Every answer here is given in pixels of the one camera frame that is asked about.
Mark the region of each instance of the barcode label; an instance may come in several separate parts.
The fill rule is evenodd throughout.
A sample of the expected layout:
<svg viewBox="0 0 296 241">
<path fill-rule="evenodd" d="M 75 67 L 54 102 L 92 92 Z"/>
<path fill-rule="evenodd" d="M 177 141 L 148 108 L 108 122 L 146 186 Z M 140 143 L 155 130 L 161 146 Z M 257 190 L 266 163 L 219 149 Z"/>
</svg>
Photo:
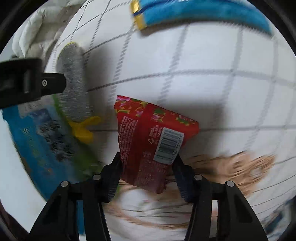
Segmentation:
<svg viewBox="0 0 296 241">
<path fill-rule="evenodd" d="M 181 148 L 183 139 L 184 133 L 164 127 L 153 160 L 171 165 Z"/>
</svg>

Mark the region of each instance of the recycling symbol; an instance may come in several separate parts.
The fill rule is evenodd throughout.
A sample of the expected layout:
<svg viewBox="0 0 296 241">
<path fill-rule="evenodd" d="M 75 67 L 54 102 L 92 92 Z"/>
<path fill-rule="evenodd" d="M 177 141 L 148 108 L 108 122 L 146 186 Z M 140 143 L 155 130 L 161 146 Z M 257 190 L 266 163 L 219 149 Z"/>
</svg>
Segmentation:
<svg viewBox="0 0 296 241">
<path fill-rule="evenodd" d="M 148 141 L 149 141 L 150 144 L 153 144 L 154 143 L 154 139 L 153 138 L 148 139 Z"/>
</svg>

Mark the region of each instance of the grid line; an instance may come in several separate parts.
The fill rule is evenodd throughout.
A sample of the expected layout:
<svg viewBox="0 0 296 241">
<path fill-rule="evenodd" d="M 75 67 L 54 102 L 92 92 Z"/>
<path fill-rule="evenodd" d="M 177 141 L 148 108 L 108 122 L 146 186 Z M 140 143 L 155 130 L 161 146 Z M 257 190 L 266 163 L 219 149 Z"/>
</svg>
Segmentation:
<svg viewBox="0 0 296 241">
<path fill-rule="evenodd" d="M 278 84 L 283 85 L 283 86 L 287 86 L 289 88 L 295 88 L 295 83 L 289 81 L 289 80 L 285 80 L 283 78 L 280 77 L 276 77 L 276 81 Z"/>
<path fill-rule="evenodd" d="M 249 137 L 249 139 L 247 140 L 246 144 L 245 144 L 245 148 L 246 150 L 249 150 L 251 148 L 251 146 L 254 144 L 257 136 L 258 136 L 258 133 L 259 133 L 259 126 L 261 126 L 268 114 L 268 111 L 269 111 L 269 108 L 270 108 L 270 105 L 271 105 L 271 101 L 273 99 L 273 96 L 274 96 L 274 89 L 275 89 L 275 85 L 276 85 L 276 75 L 277 75 L 277 72 L 278 72 L 278 68 L 279 68 L 279 53 L 278 53 L 278 48 L 279 48 L 279 45 L 278 45 L 278 42 L 275 40 L 274 41 L 274 59 L 273 59 L 273 69 L 272 69 L 272 82 L 270 83 L 269 85 L 269 89 L 268 89 L 268 93 L 267 93 L 267 96 L 266 96 L 266 99 L 265 99 L 265 103 L 264 103 L 264 106 L 263 106 L 263 109 L 261 111 L 261 114 L 260 114 L 260 117 L 257 121 L 257 124 L 256 126 L 258 126 L 258 129 L 255 130 L 251 136 Z"/>
<path fill-rule="evenodd" d="M 120 35 L 118 35 L 118 36 L 116 36 L 116 37 L 113 37 L 113 38 L 111 38 L 111 39 L 109 39 L 109 40 L 106 40 L 106 41 L 104 41 L 104 42 L 102 42 L 102 43 L 100 43 L 100 44 L 98 44 L 98 45 L 92 47 L 91 49 L 87 50 L 83 55 L 88 54 L 88 53 L 90 53 L 91 51 L 93 51 L 94 49 L 96 49 L 96 48 L 98 48 L 98 47 L 101 47 L 102 45 L 104 45 L 104 44 L 106 44 L 106 43 L 109 43 L 109 42 L 111 42 L 111 41 L 113 41 L 113 40 L 116 40 L 116 39 L 119 39 L 119 38 L 121 38 L 121 37 L 124 37 L 124 36 L 126 36 L 126 35 L 128 35 L 128 34 L 130 34 L 130 31 L 128 31 L 128 32 L 126 32 L 126 33 L 123 33 L 123 34 L 120 34 Z"/>
<path fill-rule="evenodd" d="M 89 50 L 90 50 L 90 49 L 93 47 L 93 45 L 94 45 L 94 40 L 95 40 L 95 38 L 96 38 L 96 34 L 97 34 L 97 32 L 98 32 L 98 30 L 99 30 L 99 27 L 100 27 L 100 25 L 101 25 L 102 18 L 103 18 L 105 12 L 107 11 L 107 9 L 108 9 L 108 7 L 109 7 L 109 5 L 110 5 L 110 2 L 111 2 L 111 0 L 108 1 L 108 4 L 107 4 L 105 10 L 104 10 L 104 12 L 102 13 L 102 15 L 100 16 L 100 19 L 99 19 L 99 21 L 98 21 L 98 23 L 97 23 L 97 25 L 96 25 L 96 29 L 95 29 L 95 31 L 94 31 L 93 37 L 92 37 L 92 39 L 91 39 L 91 43 L 90 43 L 90 45 L 89 45 Z M 85 66 L 85 67 L 87 66 L 87 64 L 88 64 L 88 62 L 89 62 L 89 57 L 90 57 L 90 55 L 91 55 L 91 52 L 88 52 L 87 55 L 86 55 L 86 58 L 85 58 L 85 61 L 84 61 L 84 66 Z"/>
<path fill-rule="evenodd" d="M 134 33 L 133 29 L 134 29 L 134 23 L 132 24 L 128 34 L 126 35 L 126 39 L 124 41 L 122 51 L 121 51 L 119 60 L 117 62 L 116 71 L 115 71 L 115 74 L 114 74 L 114 77 L 113 77 L 113 82 L 117 82 L 119 77 L 120 77 L 124 57 L 125 57 L 126 51 L 128 49 L 128 45 L 129 45 L 129 42 L 131 40 L 131 36 Z M 110 90 L 110 93 L 109 93 L 109 96 L 108 96 L 108 99 L 107 99 L 106 112 L 105 112 L 105 115 L 104 115 L 105 116 L 104 126 L 106 128 L 108 128 L 109 125 L 110 125 L 110 118 L 111 118 L 111 115 L 112 115 L 111 111 L 113 110 L 112 106 L 114 104 L 114 97 L 116 95 L 116 88 L 117 88 L 117 85 L 111 86 L 111 90 Z"/>
<path fill-rule="evenodd" d="M 126 36 L 129 32 L 123 34 L 123 35 L 118 35 L 116 37 L 114 37 L 112 40 L 114 39 L 118 39 L 121 38 L 123 36 Z M 108 43 L 110 42 L 109 40 L 103 42 L 100 45 L 97 45 L 97 47 L 102 46 L 104 43 Z M 112 83 L 108 83 L 108 84 L 104 84 L 104 85 L 100 85 L 91 89 L 88 89 L 88 92 L 90 91 L 95 91 L 95 90 L 99 90 L 99 89 L 103 89 L 112 85 L 117 85 L 117 84 L 121 84 L 121 83 L 125 83 L 125 82 L 129 82 L 129 81 L 134 81 L 134 80 L 142 80 L 142 79 L 148 79 L 148 78 L 153 78 L 153 77 L 159 77 L 159 76 L 169 76 L 169 75 L 223 75 L 223 76 L 227 76 L 229 74 L 231 74 L 231 70 L 214 70 L 214 69 L 188 69 L 188 70 L 178 70 L 175 72 L 161 72 L 161 73 L 153 73 L 153 74 L 146 74 L 146 75 L 140 75 L 140 76 L 135 76 L 135 77 L 131 77 L 131 78 L 127 78 L 127 79 L 123 79 L 123 80 L 119 80 L 117 82 L 112 82 Z M 249 77 L 252 79 L 258 79 L 258 80 L 262 80 L 262 78 L 260 77 L 260 74 L 257 74 L 255 72 L 241 72 L 241 71 L 235 71 L 234 72 L 235 76 L 239 76 L 239 77 Z M 268 81 L 272 81 L 271 76 L 266 76 L 266 79 Z"/>
<path fill-rule="evenodd" d="M 291 187 L 288 191 L 284 192 L 283 194 L 281 194 L 281 195 L 279 195 L 279 196 L 277 196 L 277 197 L 274 197 L 274 198 L 272 198 L 272 199 L 269 199 L 269 200 L 267 200 L 267 201 L 265 201 L 265 202 L 262 202 L 262 203 L 258 203 L 258 204 L 256 204 L 256 205 L 253 205 L 253 206 L 251 206 L 251 207 L 259 206 L 259 205 L 264 204 L 264 203 L 266 203 L 266 202 L 269 202 L 269 201 L 271 201 L 271 200 L 273 200 L 273 199 L 276 199 L 276 198 L 278 198 L 278 197 L 281 197 L 281 196 L 285 195 L 287 192 L 291 191 L 291 190 L 292 190 L 293 188 L 295 188 L 295 187 L 296 187 L 296 186 Z"/>
<path fill-rule="evenodd" d="M 278 203 L 277 205 L 274 205 L 273 207 L 270 207 L 270 208 L 268 208 L 268 209 L 266 209 L 266 210 L 264 210 L 264 211 L 262 211 L 262 212 L 256 213 L 256 215 L 259 215 L 259 214 L 261 214 L 261 213 L 264 213 L 264 212 L 266 212 L 266 211 L 268 211 L 268 210 L 270 210 L 270 209 L 272 209 L 272 208 L 274 208 L 274 207 L 276 207 L 276 206 L 281 206 L 281 205 L 284 204 L 285 202 L 286 202 L 286 201 L 280 202 L 280 203 Z"/>
<path fill-rule="evenodd" d="M 108 9 L 106 12 L 110 12 L 110 11 L 112 11 L 112 10 L 114 10 L 114 9 L 116 9 L 116 8 L 118 8 L 118 7 L 120 7 L 120 6 L 124 6 L 124 5 L 126 5 L 126 4 L 129 4 L 131 1 L 127 1 L 127 2 L 124 2 L 123 4 L 118 4 L 118 5 L 116 5 L 116 6 L 114 6 L 114 7 L 112 7 L 112 8 L 110 8 L 110 9 Z M 95 16 L 95 17 L 93 17 L 92 19 L 90 19 L 90 20 L 88 20 L 87 22 L 85 22 L 84 24 L 82 24 L 79 28 L 77 28 L 76 30 L 74 30 L 71 34 L 69 34 L 67 37 L 65 37 L 57 46 L 56 46 L 56 48 L 58 48 L 63 42 L 65 42 L 66 41 L 66 39 L 68 39 L 72 34 L 74 34 L 76 31 L 78 31 L 80 28 L 82 28 L 83 26 L 85 26 L 86 24 L 88 24 L 89 22 L 91 22 L 92 20 L 94 20 L 94 19 L 96 19 L 96 18 L 98 18 L 98 17 L 100 17 L 100 16 L 102 16 L 103 15 L 103 13 L 101 13 L 101 14 L 99 14 L 99 15 L 97 15 L 97 16 Z"/>
<path fill-rule="evenodd" d="M 78 9 L 78 11 L 77 12 L 79 12 L 81 9 L 83 9 L 83 7 L 84 7 L 84 4 Z"/>
<path fill-rule="evenodd" d="M 199 130 L 200 132 L 210 132 L 210 131 L 253 131 L 256 130 L 257 127 L 255 126 L 247 126 L 247 127 L 229 127 L 229 128 L 201 128 Z M 282 130 L 282 129 L 287 129 L 287 130 L 293 130 L 296 129 L 296 125 L 291 125 L 291 126 L 262 126 L 260 127 L 261 130 Z M 118 131 L 117 129 L 93 129 L 93 131 Z"/>
<path fill-rule="evenodd" d="M 283 181 L 281 181 L 281 182 L 279 182 L 279 183 L 276 183 L 276 184 L 273 184 L 273 185 L 271 185 L 271 186 L 268 186 L 268 187 L 265 187 L 265 188 L 261 188 L 261 189 L 259 189 L 259 190 L 256 190 L 256 191 L 254 191 L 253 193 L 255 193 L 255 192 L 259 192 L 259 191 L 262 191 L 262 190 L 265 190 L 265 189 L 268 189 L 268 188 L 271 188 L 271 187 L 274 187 L 274 186 L 276 186 L 276 185 L 278 185 L 278 184 L 281 184 L 281 183 L 283 183 L 283 182 L 285 182 L 285 181 L 287 181 L 287 180 L 289 180 L 289 179 L 291 179 L 291 178 L 293 178 L 293 177 L 295 177 L 296 176 L 296 174 L 294 174 L 293 176 L 291 176 L 291 177 L 289 177 L 289 178 L 287 178 L 287 179 L 285 179 L 285 180 L 283 180 Z"/>
<path fill-rule="evenodd" d="M 57 60 L 57 49 L 55 48 L 53 52 L 53 57 L 52 57 L 52 72 L 56 72 L 56 68 L 55 68 L 56 60 Z"/>
<path fill-rule="evenodd" d="M 289 110 L 288 115 L 287 115 L 287 118 L 286 118 L 285 126 L 287 126 L 287 125 L 291 122 L 292 117 L 293 117 L 293 114 L 294 114 L 294 111 L 295 111 L 295 100 L 296 100 L 296 99 L 295 99 L 295 94 L 296 94 L 295 91 L 293 91 L 293 98 L 292 98 L 292 102 L 291 102 L 291 104 L 290 104 L 290 110 Z M 286 128 L 284 128 L 284 129 L 281 131 L 281 133 L 280 133 L 279 141 L 278 141 L 278 143 L 277 143 L 277 146 L 276 146 L 276 148 L 275 148 L 274 153 L 276 153 L 277 150 L 279 149 L 279 147 L 280 147 L 280 145 L 281 145 L 281 143 L 282 143 L 282 141 L 283 141 L 283 139 L 284 139 L 284 137 L 285 137 L 286 134 L 287 134 L 287 130 L 286 130 Z M 277 170 L 277 175 L 281 172 L 281 170 L 282 170 L 284 167 L 285 167 L 285 164 L 280 166 L 280 168 Z"/>
<path fill-rule="evenodd" d="M 183 28 L 181 35 L 179 37 L 179 40 L 178 40 L 178 43 L 177 43 L 177 46 L 176 46 L 176 49 L 175 49 L 175 52 L 173 55 L 172 62 L 171 62 L 170 67 L 168 69 L 168 76 L 165 78 L 164 84 L 163 84 L 161 91 L 160 91 L 160 96 L 157 100 L 158 105 L 163 105 L 165 103 L 168 93 L 170 91 L 170 87 L 171 87 L 171 84 L 172 84 L 172 81 L 174 78 L 174 75 L 172 74 L 172 72 L 175 71 L 179 65 L 181 52 L 183 50 L 183 45 L 184 45 L 186 35 L 188 32 L 188 26 L 189 26 L 189 24 L 185 25 L 185 27 Z"/>
<path fill-rule="evenodd" d="M 292 156 L 292 157 L 289 157 L 289 158 L 287 158 L 287 159 L 285 159 L 283 161 L 278 161 L 274 165 L 279 165 L 279 164 L 282 164 L 284 162 L 290 161 L 290 160 L 295 159 L 295 158 L 296 158 L 296 156 Z"/>
<path fill-rule="evenodd" d="M 89 3 L 90 3 L 90 0 L 88 0 L 87 3 L 85 4 L 84 10 L 83 10 L 83 12 L 82 12 L 82 14 L 81 14 L 81 16 L 80 16 L 80 18 L 79 18 L 78 23 L 76 24 L 76 27 L 75 27 L 75 29 L 74 29 L 73 34 L 71 35 L 70 42 L 73 40 L 74 33 L 76 32 L 76 30 L 77 30 L 77 28 L 78 28 L 78 25 L 80 24 L 80 21 L 81 21 L 81 19 L 82 19 L 82 17 L 83 17 L 83 14 L 85 13 L 85 10 L 87 9 L 87 6 L 88 6 Z"/>
<path fill-rule="evenodd" d="M 234 77 L 235 77 L 234 72 L 237 70 L 238 65 L 239 65 L 238 62 L 241 59 L 242 45 L 243 45 L 243 28 L 240 27 L 237 32 L 237 42 L 236 42 L 236 46 L 235 46 L 234 58 L 233 58 L 233 61 L 231 64 L 230 74 L 228 75 L 228 79 L 227 79 L 225 86 L 223 88 L 219 104 L 217 104 L 217 106 L 214 110 L 213 118 L 210 123 L 211 128 L 214 128 L 218 125 L 218 121 L 221 118 L 223 111 L 225 109 L 225 106 L 227 104 L 229 94 L 230 94 L 230 91 L 232 90 L 232 86 L 233 86 L 233 82 L 234 82 Z M 207 148 L 207 146 L 209 145 L 210 140 L 212 138 L 213 138 L 212 134 L 207 135 L 203 140 L 203 147 L 201 149 L 205 150 Z"/>
<path fill-rule="evenodd" d="M 286 128 L 283 128 L 283 129 L 281 130 L 280 134 L 279 134 L 279 138 L 278 138 L 278 142 L 277 142 L 277 144 L 276 144 L 276 147 L 275 147 L 274 151 L 272 152 L 273 155 L 275 155 L 275 154 L 277 153 L 277 151 L 278 151 L 279 147 L 281 146 L 281 143 L 282 143 L 282 141 L 283 141 L 283 139 L 284 139 L 286 133 L 287 133 Z"/>
</svg>

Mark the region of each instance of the white grid backdrop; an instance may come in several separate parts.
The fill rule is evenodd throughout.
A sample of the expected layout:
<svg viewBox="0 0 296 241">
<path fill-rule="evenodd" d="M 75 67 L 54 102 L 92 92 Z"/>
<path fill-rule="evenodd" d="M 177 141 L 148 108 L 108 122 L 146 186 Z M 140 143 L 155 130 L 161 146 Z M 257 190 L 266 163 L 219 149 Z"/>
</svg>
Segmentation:
<svg viewBox="0 0 296 241">
<path fill-rule="evenodd" d="M 248 198 L 263 219 L 295 195 L 295 56 L 273 27 L 270 37 L 228 23 L 153 27 L 141 34 L 130 1 L 88 0 L 57 42 L 47 66 L 70 41 L 85 51 L 89 94 L 104 123 L 93 131 L 104 163 L 118 150 L 113 105 L 118 94 L 200 122 L 184 158 L 250 150 L 276 154 L 275 166 Z"/>
</svg>

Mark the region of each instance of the blue package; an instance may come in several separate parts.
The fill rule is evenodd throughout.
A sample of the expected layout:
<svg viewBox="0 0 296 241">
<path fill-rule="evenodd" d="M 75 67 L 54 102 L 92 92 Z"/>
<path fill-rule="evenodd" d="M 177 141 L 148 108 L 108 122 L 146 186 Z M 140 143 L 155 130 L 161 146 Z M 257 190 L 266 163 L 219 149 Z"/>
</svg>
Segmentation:
<svg viewBox="0 0 296 241">
<path fill-rule="evenodd" d="M 267 18 L 257 8 L 235 0 L 132 0 L 131 9 L 140 30 L 188 19 L 233 22 L 271 35 Z"/>
<path fill-rule="evenodd" d="M 62 181 L 77 183 L 101 172 L 89 147 L 73 137 L 53 96 L 5 108 L 2 115 L 26 172 L 46 201 Z M 82 202 L 77 208 L 79 233 L 84 234 Z"/>
</svg>

